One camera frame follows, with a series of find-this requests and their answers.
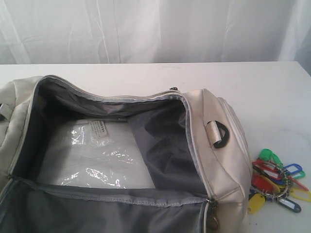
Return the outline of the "white backdrop curtain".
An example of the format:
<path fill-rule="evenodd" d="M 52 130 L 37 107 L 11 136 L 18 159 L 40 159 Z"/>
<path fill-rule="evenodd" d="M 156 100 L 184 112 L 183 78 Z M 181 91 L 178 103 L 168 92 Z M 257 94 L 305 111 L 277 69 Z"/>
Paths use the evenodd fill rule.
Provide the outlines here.
<path fill-rule="evenodd" d="M 306 61 L 308 0 L 3 0 L 2 64 Z"/>

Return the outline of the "bunch of colourful key tags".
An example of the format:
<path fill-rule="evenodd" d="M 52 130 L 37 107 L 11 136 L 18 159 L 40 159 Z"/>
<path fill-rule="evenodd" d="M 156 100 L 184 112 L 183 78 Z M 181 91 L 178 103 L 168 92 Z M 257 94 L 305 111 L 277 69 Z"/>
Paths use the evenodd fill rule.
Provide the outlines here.
<path fill-rule="evenodd" d="M 262 149 L 252 162 L 252 179 L 248 213 L 257 213 L 266 202 L 274 202 L 293 213 L 300 213 L 301 206 L 291 200 L 311 201 L 310 190 L 299 180 L 306 176 L 301 165 L 284 165 L 270 149 Z"/>

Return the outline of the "clear plastic wrapped package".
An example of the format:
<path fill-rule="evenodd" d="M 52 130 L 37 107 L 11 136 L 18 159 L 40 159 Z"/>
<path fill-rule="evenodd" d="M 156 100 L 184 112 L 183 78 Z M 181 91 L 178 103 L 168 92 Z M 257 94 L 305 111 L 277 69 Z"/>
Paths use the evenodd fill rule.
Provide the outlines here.
<path fill-rule="evenodd" d="M 155 186 L 128 122 L 103 119 L 69 121 L 57 127 L 36 180 L 88 188 Z"/>

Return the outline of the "cream fabric duffel bag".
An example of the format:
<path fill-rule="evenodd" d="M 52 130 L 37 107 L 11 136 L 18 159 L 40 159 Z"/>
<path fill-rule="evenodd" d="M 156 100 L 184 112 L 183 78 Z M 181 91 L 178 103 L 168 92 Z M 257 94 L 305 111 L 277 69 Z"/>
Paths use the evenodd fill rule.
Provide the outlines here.
<path fill-rule="evenodd" d="M 107 98 L 53 75 L 0 90 L 3 233 L 236 233 L 251 175 L 208 90 Z"/>

